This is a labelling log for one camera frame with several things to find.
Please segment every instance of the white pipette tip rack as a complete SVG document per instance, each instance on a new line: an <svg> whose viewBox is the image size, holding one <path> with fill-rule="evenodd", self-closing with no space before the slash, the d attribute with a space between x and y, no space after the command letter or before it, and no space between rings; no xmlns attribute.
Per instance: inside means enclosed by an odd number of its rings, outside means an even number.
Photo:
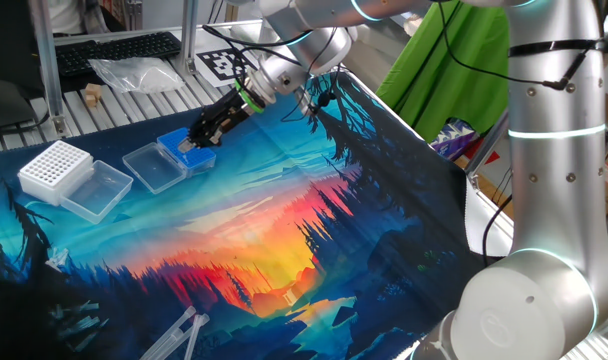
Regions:
<svg viewBox="0 0 608 360"><path fill-rule="evenodd" d="M57 141L20 170L20 184L25 193L59 206L62 194L92 166L91 154Z"/></svg>

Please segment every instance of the sunset landscape print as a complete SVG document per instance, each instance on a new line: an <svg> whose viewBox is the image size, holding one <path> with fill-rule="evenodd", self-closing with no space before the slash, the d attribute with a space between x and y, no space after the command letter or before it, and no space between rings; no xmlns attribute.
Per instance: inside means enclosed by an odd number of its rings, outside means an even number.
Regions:
<svg viewBox="0 0 608 360"><path fill-rule="evenodd" d="M210 318L192 359L394 359L482 268L464 174L351 76L336 83L311 117L284 118L284 97L240 124L207 173L158 195L136 179L98 225L22 194L15 174L42 148L0 154L0 279L27 281L34 259L66 250L46 281L71 309L97 304L76 344L103 359L141 358L189 307ZM195 117L69 141L129 174L123 155Z"/></svg>

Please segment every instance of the green cloth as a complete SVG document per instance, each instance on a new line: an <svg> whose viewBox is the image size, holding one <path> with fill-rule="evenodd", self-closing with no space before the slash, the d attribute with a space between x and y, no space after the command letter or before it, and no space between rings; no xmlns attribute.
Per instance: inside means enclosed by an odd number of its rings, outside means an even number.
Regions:
<svg viewBox="0 0 608 360"><path fill-rule="evenodd" d="M508 20L500 8L444 3L448 40L466 65L507 75ZM377 95L426 141L455 117L485 133L508 104L508 82L457 64L442 36L442 17L434 4Z"/></svg>

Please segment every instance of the blue container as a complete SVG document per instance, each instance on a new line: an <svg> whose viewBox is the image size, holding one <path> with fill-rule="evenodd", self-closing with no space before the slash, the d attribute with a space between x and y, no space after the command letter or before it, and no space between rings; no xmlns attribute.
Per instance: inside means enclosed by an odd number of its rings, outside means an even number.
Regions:
<svg viewBox="0 0 608 360"><path fill-rule="evenodd" d="M177 147L186 139L188 135L187 128L181 128L162 135L157 138L157 143L162 146L181 167L187 171L186 177L199 173L203 173L215 165L215 153L209 148L192 149L186 154L182 154Z"/></svg>

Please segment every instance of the plastic bag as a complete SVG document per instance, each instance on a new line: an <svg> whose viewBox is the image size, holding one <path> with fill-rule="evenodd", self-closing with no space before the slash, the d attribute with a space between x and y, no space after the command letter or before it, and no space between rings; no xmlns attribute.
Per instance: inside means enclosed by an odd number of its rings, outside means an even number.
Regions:
<svg viewBox="0 0 608 360"><path fill-rule="evenodd" d="M136 91L151 94L177 90L184 85L182 78L157 58L89 60L88 62L108 86L120 93Z"/></svg>

